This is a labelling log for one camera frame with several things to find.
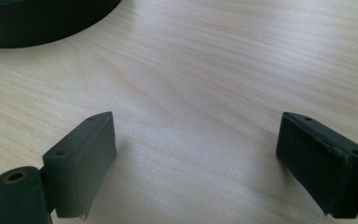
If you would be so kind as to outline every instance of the light wood surface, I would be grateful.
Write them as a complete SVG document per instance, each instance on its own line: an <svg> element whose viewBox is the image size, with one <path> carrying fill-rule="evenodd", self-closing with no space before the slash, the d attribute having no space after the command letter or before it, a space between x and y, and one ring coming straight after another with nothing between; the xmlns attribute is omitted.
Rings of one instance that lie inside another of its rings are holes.
<svg viewBox="0 0 358 224"><path fill-rule="evenodd" d="M325 217L275 156L283 111L358 143L358 1L123 0L0 49L0 174L104 111L117 158L89 218L54 223L358 223Z"/></svg>

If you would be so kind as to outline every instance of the screw hole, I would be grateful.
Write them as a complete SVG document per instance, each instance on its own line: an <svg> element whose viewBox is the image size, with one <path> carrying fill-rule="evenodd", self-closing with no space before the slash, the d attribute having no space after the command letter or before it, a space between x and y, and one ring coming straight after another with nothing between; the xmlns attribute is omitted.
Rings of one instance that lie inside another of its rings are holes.
<svg viewBox="0 0 358 224"><path fill-rule="evenodd" d="M65 151L62 151L62 150L57 151L55 155L56 156L63 156L63 155L65 155Z"/></svg>
<svg viewBox="0 0 358 224"><path fill-rule="evenodd" d="M19 171L14 174L7 175L4 179L5 184L14 184L22 181L27 176L24 171Z"/></svg>
<svg viewBox="0 0 358 224"><path fill-rule="evenodd" d="M353 150L352 153L356 156L358 156L358 150Z"/></svg>

